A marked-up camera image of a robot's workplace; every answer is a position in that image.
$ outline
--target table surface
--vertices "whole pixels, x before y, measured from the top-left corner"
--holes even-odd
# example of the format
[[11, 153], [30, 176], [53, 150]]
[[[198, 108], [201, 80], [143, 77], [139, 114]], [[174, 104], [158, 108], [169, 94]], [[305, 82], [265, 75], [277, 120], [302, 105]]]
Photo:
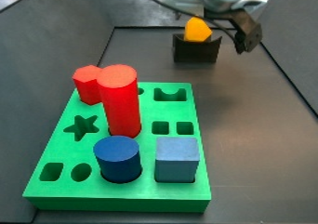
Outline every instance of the table surface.
[[318, 222], [317, 117], [262, 46], [238, 55], [225, 36], [216, 64], [175, 64], [182, 32], [117, 29], [99, 66], [126, 63], [141, 82], [193, 84], [214, 195], [206, 212], [39, 211], [35, 223]]

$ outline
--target red block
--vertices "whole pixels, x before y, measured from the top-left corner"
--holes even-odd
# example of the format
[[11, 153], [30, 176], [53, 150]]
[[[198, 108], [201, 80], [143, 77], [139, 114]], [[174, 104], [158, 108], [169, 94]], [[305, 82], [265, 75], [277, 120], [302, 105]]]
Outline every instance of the red block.
[[98, 75], [98, 87], [111, 134], [137, 137], [142, 124], [135, 69], [123, 64], [107, 66]]
[[79, 91], [81, 100], [89, 105], [95, 105], [101, 102], [98, 90], [98, 74], [102, 69], [95, 65], [87, 65], [77, 69], [74, 81]]

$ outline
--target orange object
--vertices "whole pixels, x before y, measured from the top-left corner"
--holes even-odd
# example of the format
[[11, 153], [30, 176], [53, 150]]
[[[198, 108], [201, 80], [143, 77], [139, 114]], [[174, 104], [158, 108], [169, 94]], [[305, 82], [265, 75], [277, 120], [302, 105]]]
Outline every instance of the orange object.
[[204, 42], [212, 34], [213, 30], [209, 28], [204, 20], [191, 18], [187, 21], [185, 33], [185, 40], [187, 42]]

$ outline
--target blue cylinder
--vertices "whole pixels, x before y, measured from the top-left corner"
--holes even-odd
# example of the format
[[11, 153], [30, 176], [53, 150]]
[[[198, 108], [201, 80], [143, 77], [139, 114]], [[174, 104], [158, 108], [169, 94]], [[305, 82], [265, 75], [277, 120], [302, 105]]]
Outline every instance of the blue cylinder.
[[113, 183], [134, 181], [142, 174], [139, 145], [133, 138], [103, 138], [94, 148], [102, 175]]

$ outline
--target green shape sorter board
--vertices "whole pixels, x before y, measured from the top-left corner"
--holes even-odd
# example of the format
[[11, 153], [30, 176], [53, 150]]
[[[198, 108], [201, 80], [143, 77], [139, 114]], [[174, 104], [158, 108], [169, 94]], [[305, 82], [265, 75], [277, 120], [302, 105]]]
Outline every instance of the green shape sorter board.
[[[138, 83], [138, 87], [142, 132], [135, 140], [143, 166], [141, 177], [125, 184], [103, 179], [94, 155], [97, 142], [110, 136], [103, 104], [85, 104], [75, 90], [24, 192], [24, 197], [40, 209], [205, 211], [212, 191], [191, 84]], [[82, 123], [74, 125], [79, 116]], [[201, 161], [193, 183], [155, 181], [158, 137], [197, 138]]]

